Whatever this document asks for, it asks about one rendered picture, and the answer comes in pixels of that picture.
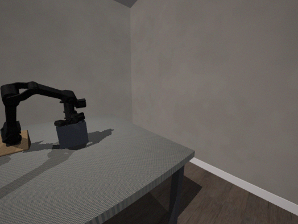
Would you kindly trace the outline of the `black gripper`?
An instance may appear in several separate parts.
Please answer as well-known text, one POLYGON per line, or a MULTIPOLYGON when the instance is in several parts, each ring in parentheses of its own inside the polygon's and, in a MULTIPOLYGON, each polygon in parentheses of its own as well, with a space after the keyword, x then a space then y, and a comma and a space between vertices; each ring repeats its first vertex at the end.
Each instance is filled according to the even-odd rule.
POLYGON ((65 113, 65 118, 66 120, 58 120, 58 121, 55 121, 54 122, 54 125, 55 126, 65 126, 65 125, 72 125, 72 124, 76 124, 78 122, 75 122, 74 120, 69 120, 69 114, 72 112, 72 113, 75 113, 76 110, 64 110, 63 113, 65 113))

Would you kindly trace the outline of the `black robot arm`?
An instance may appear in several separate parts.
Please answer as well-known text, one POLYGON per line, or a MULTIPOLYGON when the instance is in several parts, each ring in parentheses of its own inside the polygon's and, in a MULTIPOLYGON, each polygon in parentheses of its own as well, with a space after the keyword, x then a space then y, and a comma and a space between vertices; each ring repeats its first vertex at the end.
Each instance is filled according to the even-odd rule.
MULTIPOLYGON (((34 94, 61 99, 60 103, 64 104, 64 110, 73 110, 74 107, 77 109, 86 107, 86 100, 84 98, 77 99, 71 90, 59 90, 34 81, 2 85, 1 97, 5 105, 6 121, 0 131, 2 143, 6 143, 6 147, 21 143, 21 127, 19 121, 16 121, 16 107, 20 101, 24 101, 34 94), (19 89, 27 90, 19 94, 19 89)), ((77 113, 75 111, 69 114, 69 120, 74 120, 75 122, 82 121, 82 118, 84 118, 83 112, 77 113)))

